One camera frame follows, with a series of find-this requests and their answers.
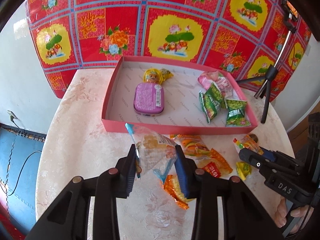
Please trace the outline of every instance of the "floral tablecloth pattern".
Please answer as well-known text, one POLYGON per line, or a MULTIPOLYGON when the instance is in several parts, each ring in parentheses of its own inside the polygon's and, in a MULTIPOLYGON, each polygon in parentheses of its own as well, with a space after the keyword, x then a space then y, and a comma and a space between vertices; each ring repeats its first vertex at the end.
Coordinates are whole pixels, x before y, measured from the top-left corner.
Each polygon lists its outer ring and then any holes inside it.
MULTIPOLYGON (((31 36, 52 90, 62 98, 77 69, 114 67, 122 55, 204 64, 236 79, 263 75, 287 29, 281 0, 27 0, 31 36)), ((297 68, 311 31, 297 33, 272 83, 274 99, 297 68)), ((245 84, 256 91, 261 82, 245 84)))

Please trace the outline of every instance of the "pink box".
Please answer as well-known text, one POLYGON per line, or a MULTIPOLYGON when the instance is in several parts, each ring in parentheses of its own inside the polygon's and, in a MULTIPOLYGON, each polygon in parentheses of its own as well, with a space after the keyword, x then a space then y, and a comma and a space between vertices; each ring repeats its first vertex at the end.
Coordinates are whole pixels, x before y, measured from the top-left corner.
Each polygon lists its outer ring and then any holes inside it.
MULTIPOLYGON (((124 56, 112 74, 103 102, 101 119, 108 132, 127 133, 126 122, 143 125, 161 134, 218 135, 244 134, 258 126, 251 107, 247 104, 246 117, 251 126, 225 127, 228 111, 223 109, 210 124, 206 123, 200 108, 199 91, 205 91, 198 83, 198 76, 212 67, 180 60, 157 57, 124 56), (148 68, 165 68, 174 77, 163 82, 164 111, 160 116, 148 117, 137 114, 133 108, 136 86, 142 82, 148 68)), ((219 70, 233 86, 233 95, 246 100, 241 88, 230 73, 219 70)))

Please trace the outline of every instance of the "round table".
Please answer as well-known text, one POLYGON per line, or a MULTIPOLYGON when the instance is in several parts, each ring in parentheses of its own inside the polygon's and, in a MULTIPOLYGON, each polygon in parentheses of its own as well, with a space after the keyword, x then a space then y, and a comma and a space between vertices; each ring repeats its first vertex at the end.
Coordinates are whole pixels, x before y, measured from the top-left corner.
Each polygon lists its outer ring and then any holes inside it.
MULTIPOLYGON (((84 179, 99 176, 114 167, 128 154, 132 144, 129 134, 106 132, 101 110, 109 80, 114 69, 78 70, 63 97, 50 125, 39 164, 36 183, 36 218, 55 199, 68 182, 77 175, 84 179)), ((264 99, 255 99, 244 90, 258 119, 264 99)), ((273 107, 269 106, 265 124, 254 129, 262 147, 294 156, 287 133, 273 107)), ((209 148, 215 148, 229 162, 236 175, 239 157, 233 138, 242 135, 202 136, 209 148)), ((253 169, 245 181, 267 212, 273 216, 280 196, 264 185, 264 178, 253 169)), ((90 204, 88 239, 92 237, 94 198, 90 204)), ((223 237, 222 205, 219 204, 219 238, 223 237)), ((160 186, 152 173, 137 179, 127 199, 117 199, 119 232, 122 240, 190 239, 195 201, 183 210, 160 186)))

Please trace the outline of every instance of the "blue foam mat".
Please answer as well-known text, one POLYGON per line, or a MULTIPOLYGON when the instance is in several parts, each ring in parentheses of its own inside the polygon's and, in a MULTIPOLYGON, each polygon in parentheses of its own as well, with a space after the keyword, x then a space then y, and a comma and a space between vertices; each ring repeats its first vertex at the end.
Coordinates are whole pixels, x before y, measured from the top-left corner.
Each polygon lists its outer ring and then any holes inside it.
MULTIPOLYGON (((0 176, 2 174, 6 176, 13 142, 14 146, 8 171, 8 194, 12 193, 26 158, 34 151, 42 151, 44 144, 0 128, 0 176)), ((8 197, 8 211, 11 223, 25 235, 36 223, 35 190, 40 155, 40 153, 34 153, 28 159, 14 194, 8 197)))

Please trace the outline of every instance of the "electrical outlet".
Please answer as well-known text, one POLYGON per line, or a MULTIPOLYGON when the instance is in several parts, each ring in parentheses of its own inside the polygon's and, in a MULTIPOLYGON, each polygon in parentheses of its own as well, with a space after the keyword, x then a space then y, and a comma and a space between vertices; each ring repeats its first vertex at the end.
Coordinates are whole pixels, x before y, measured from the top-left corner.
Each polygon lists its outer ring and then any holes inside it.
POLYGON ((8 115, 13 116, 13 119, 17 119, 17 117, 14 115, 14 113, 12 111, 7 111, 8 115))

